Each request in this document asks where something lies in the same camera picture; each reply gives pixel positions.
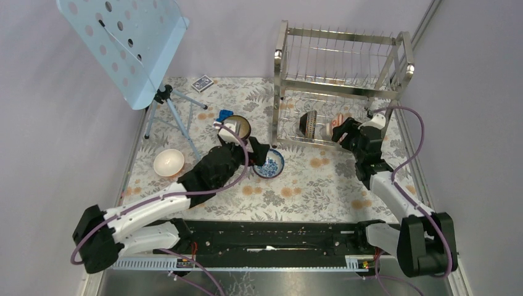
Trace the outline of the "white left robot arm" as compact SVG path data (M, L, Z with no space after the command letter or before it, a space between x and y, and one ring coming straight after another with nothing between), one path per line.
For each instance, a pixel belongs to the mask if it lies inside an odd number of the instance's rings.
M251 166L262 166L271 149L251 136L247 143L220 141L194 167L166 188L128 205L103 210L86 208L72 239L70 263L89 274L107 269L131 248L136 232L172 213L203 204L217 193L235 186Z

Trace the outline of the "blue white patterned bowl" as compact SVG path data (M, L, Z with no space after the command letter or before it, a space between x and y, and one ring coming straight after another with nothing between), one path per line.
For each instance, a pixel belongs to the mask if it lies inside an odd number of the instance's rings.
M278 177L284 169L285 161L280 152L270 149L266 155L266 161L262 166L253 166L256 175L263 179Z

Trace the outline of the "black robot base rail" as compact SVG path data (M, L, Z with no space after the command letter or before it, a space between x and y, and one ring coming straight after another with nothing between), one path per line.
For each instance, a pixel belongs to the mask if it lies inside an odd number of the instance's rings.
M373 259L363 223L204 221L173 218L181 240L170 250L206 268L337 268Z

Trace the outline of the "orange white bowl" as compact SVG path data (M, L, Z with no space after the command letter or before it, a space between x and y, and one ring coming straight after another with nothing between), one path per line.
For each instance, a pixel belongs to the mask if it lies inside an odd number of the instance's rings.
M176 149L161 151L153 162L155 173L161 177L177 175L184 167L185 157Z

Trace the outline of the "orange patterned bowl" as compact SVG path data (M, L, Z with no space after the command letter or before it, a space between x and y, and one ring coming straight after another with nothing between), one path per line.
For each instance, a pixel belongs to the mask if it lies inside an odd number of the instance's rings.
M330 139L333 135L333 129L342 125L345 121L345 117L343 114L338 113L336 116L334 116L330 122L326 124L326 136Z

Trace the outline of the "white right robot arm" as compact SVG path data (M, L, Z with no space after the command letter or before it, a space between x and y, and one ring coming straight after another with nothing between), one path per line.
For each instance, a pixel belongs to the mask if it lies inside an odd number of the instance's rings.
M353 244L363 254L377 247L393 255L409 278L448 276L458 267L453 220L418 203L395 182L393 168L382 158L384 127L384 116L377 114L364 123L354 118L333 120L327 129L334 143L353 154L358 180L381 198L400 223L395 229L384 222L368 222Z

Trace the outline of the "stainless steel dish rack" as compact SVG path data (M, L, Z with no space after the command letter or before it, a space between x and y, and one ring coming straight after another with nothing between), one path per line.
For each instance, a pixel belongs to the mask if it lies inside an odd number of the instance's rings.
M271 145L332 147L326 124L338 113L364 121L374 101L399 103L414 74L407 31L366 33L280 23L274 50ZM317 111L315 137L299 130L300 117Z

